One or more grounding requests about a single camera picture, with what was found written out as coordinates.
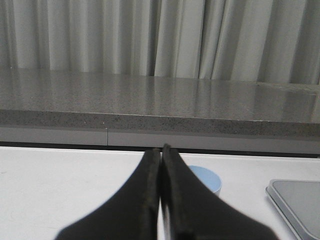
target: gray curtain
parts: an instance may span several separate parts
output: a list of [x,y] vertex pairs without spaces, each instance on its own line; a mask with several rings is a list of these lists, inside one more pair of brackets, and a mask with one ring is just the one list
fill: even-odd
[[0,67],[319,84],[320,0],[1,0]]

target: table surface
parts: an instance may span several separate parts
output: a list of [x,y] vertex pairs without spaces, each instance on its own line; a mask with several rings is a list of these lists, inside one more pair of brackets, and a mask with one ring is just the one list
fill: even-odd
[[[0,239],[52,240],[66,225],[111,197],[143,152],[0,147]],[[271,179],[320,181],[320,159],[182,153],[188,165],[216,172],[220,197],[270,226],[281,240],[295,236],[270,203]],[[159,224],[159,238],[164,239]]]

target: blue container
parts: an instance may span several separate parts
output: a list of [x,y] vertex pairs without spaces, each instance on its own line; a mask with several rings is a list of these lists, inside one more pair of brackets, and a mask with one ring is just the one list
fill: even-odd
[[222,182],[221,182],[220,177],[216,173],[214,173],[213,171],[211,171],[205,167],[201,167],[201,166],[190,165],[188,167],[197,176],[197,178],[208,189],[211,190],[211,192],[213,192],[214,194],[219,196],[219,193],[220,193],[220,190],[222,187]]

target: gray tablet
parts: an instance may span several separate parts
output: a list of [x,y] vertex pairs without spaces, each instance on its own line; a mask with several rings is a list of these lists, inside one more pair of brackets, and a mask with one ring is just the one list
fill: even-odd
[[320,181],[273,179],[266,193],[300,240],[320,240]]

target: gray granite countertop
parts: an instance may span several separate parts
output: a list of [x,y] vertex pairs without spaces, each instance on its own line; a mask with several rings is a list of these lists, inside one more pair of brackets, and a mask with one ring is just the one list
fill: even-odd
[[320,86],[0,69],[0,125],[320,139]]

